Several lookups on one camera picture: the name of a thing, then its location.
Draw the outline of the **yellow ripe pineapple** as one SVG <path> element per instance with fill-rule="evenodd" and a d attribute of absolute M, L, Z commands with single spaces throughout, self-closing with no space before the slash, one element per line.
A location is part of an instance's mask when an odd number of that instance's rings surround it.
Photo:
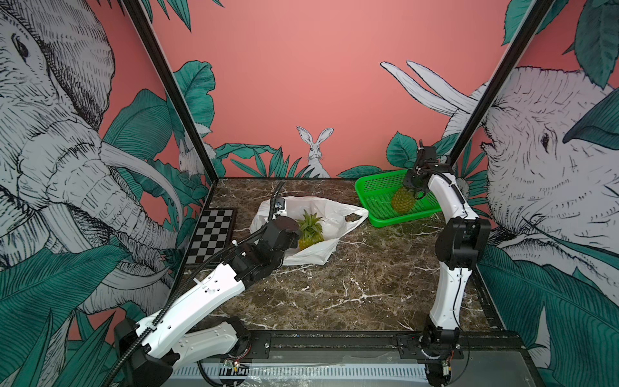
<path fill-rule="evenodd" d="M 298 240 L 298 248 L 301 251 L 324 241 L 322 217 L 317 213 L 304 211 L 303 217 L 297 222 L 301 231 L 301 238 Z"/>

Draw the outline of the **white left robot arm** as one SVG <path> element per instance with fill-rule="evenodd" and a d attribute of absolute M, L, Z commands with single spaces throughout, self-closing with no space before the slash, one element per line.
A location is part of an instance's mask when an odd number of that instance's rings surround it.
<path fill-rule="evenodd" d="M 258 231 L 217 254 L 220 263 L 203 280 L 185 280 L 161 310 L 139 321 L 126 318 L 114 329 L 118 356 L 104 386 L 123 375 L 124 386 L 161 386 L 182 362 L 229 353 L 240 333 L 230 324 L 191 333 L 198 322 L 228 300 L 279 269 L 285 251 L 301 238 L 296 220 L 277 215 Z"/>

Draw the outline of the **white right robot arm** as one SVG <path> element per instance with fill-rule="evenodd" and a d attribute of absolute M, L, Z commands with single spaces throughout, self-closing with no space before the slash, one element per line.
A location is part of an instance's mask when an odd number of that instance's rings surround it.
<path fill-rule="evenodd" d="M 440 160 L 434 146 L 418 148 L 417 159 L 403 185 L 420 198 L 428 193 L 434 195 L 446 222 L 435 243 L 438 289 L 420 338 L 426 353 L 439 357 L 458 346 L 464 290 L 483 255 L 491 226 L 468 204 L 452 167 Z"/>

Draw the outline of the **greenish brown pineapple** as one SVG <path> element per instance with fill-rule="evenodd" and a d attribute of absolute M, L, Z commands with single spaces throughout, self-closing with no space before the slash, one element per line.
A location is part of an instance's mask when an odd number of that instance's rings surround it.
<path fill-rule="evenodd" d="M 402 186 L 394 193 L 391 206 L 398 214 L 408 214 L 414 208 L 416 201 L 415 191 L 411 188 Z"/>

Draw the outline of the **white plastic bag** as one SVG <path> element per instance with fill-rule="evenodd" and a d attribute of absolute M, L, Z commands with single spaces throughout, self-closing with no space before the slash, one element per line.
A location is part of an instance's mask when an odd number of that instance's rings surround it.
<path fill-rule="evenodd" d="M 285 215 L 301 229 L 297 248 L 285 252 L 284 266 L 324 265 L 340 239 L 361 225 L 368 210 L 319 197 L 286 197 Z"/>

